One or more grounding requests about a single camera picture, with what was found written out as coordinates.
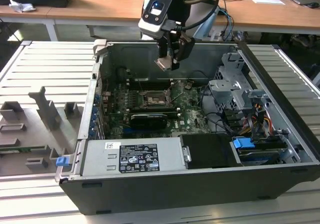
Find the white sticker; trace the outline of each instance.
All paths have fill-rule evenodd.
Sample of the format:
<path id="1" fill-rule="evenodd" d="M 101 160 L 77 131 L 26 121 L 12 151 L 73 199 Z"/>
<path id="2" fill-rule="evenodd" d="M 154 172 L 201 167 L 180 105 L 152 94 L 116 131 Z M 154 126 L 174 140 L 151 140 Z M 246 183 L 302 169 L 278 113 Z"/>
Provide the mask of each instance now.
<path id="1" fill-rule="evenodd" d="M 106 142 L 105 149 L 120 149 L 121 142 Z"/>

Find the black plastic cover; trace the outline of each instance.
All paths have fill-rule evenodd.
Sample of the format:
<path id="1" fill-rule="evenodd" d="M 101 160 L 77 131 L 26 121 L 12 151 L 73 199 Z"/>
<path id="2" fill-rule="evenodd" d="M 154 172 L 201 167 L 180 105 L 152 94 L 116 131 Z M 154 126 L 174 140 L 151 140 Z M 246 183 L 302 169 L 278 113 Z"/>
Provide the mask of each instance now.
<path id="1" fill-rule="evenodd" d="M 223 168 L 238 166 L 227 134 L 181 135 L 183 147 L 188 147 L 191 162 L 188 169 Z"/>

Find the wooden desk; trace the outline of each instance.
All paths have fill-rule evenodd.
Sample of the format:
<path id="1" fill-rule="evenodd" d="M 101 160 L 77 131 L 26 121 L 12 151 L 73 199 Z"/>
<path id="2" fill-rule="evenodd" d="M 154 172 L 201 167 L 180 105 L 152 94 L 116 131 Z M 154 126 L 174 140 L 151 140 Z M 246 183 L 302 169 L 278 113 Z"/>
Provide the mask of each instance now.
<path id="1" fill-rule="evenodd" d="M 290 0 L 285 5 L 255 4 L 252 0 L 227 2 L 227 10 L 234 18 L 234 30 L 320 35 L 320 9 L 299 6 Z M 7 6 L 0 6 L 0 18 L 5 22 L 45 24 L 52 41 L 58 40 L 56 25 L 137 26 L 143 0 L 71 0 L 67 8 L 37 7 L 35 12 L 16 13 Z M 194 23 L 210 10 L 200 8 L 190 19 Z M 220 31 L 226 24 L 218 16 L 214 29 Z"/>
<path id="2" fill-rule="evenodd" d="M 228 13 L 234 18 L 234 30 L 270 33 L 320 34 L 320 8 L 310 9 L 291 0 L 281 0 L 285 5 L 255 4 L 252 0 L 227 2 Z M 223 1 L 219 6 L 224 8 Z M 218 16 L 215 26 L 226 24 Z"/>
<path id="3" fill-rule="evenodd" d="M 67 8 L 51 8 L 47 18 L 138 22 L 143 2 L 144 0 L 71 0 Z"/>

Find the metal frame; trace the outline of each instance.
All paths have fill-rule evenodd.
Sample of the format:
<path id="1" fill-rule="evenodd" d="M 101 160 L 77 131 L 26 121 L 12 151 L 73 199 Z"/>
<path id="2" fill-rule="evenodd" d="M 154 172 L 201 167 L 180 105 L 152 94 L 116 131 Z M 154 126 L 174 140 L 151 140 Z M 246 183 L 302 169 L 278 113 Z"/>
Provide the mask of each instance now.
<path id="1" fill-rule="evenodd" d="M 137 21 L 103 21 L 103 20 L 76 20 L 76 19 L 46 19 L 46 18 L 21 18 L 21 17 L 1 17 L 4 22 L 43 24 L 46 26 L 51 41 L 59 40 L 57 25 L 87 25 L 91 37 L 95 36 L 94 26 L 138 26 Z"/>

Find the aluminum profile table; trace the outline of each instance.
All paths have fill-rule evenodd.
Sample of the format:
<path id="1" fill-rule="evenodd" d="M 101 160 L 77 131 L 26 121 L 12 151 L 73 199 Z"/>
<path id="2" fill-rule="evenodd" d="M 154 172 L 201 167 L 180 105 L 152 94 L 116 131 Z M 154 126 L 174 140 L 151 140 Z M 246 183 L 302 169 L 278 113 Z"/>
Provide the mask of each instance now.
<path id="1" fill-rule="evenodd" d="M 54 43 L 32 42 L 28 46 L 40 47 L 37 57 L 32 57 L 39 66 L 43 63 L 52 63 L 52 66 L 64 66 L 78 68 L 80 62 L 83 64 L 90 62 L 89 55 L 85 57 L 86 52 L 81 55 L 87 58 L 85 60 L 76 59 L 79 54 L 77 51 L 69 51 L 68 60 L 61 60 L 54 52 L 59 50 L 91 50 L 92 43 Z M 318 91 L 311 84 L 311 81 L 292 63 L 285 59 L 280 50 L 274 50 L 271 46 L 249 46 L 257 55 L 258 59 L 269 71 L 274 81 L 279 85 L 284 94 L 289 98 L 294 107 L 299 111 L 305 121 L 310 121 L 310 117 L 316 116 L 316 111 L 312 115 L 306 115 L 307 109 L 304 106 L 313 106 L 315 110 L 320 108 Z M 32 52 L 36 48 L 20 47 L 2 71 L 0 90 L 11 83 L 8 76 L 15 72 L 14 67 L 18 63 L 25 62 L 31 58 Z M 74 82 L 86 80 L 77 76 L 78 73 L 86 72 L 68 72 L 63 69 L 61 73 L 69 73 L 69 78 Z M 19 83 L 21 79 L 12 81 L 17 88 L 21 88 Z M 38 79 L 27 79 L 27 81 L 36 81 Z M 63 78 L 53 78 L 53 82 L 63 82 Z M 258 81 L 253 79 L 258 88 L 261 88 Z M 33 103 L 24 103 L 25 106 L 33 106 Z M 308 122 L 311 128 L 315 127 L 314 122 Z M 290 189 L 275 200 L 249 201 L 240 203 L 226 203 L 208 206 L 185 207 L 175 209 L 152 210 L 131 213 L 104 214 L 95 216 L 84 216 L 79 213 L 77 207 L 64 194 L 62 189 L 54 180 L 54 173 L 43 174 L 42 176 L 19 176 L 5 177 L 0 181 L 0 220 L 3 223 L 104 223 L 104 224 L 152 224 L 152 223 L 236 223 L 236 224 L 257 224 L 257 223 L 319 223 L 320 222 L 320 179 L 314 182 L 301 183 Z"/>
<path id="2" fill-rule="evenodd" d="M 24 41 L 0 73 L 0 107 L 18 101 L 22 108 L 36 108 L 28 96 L 34 86 L 44 86 L 56 107 L 84 106 L 93 56 L 91 42 Z"/>

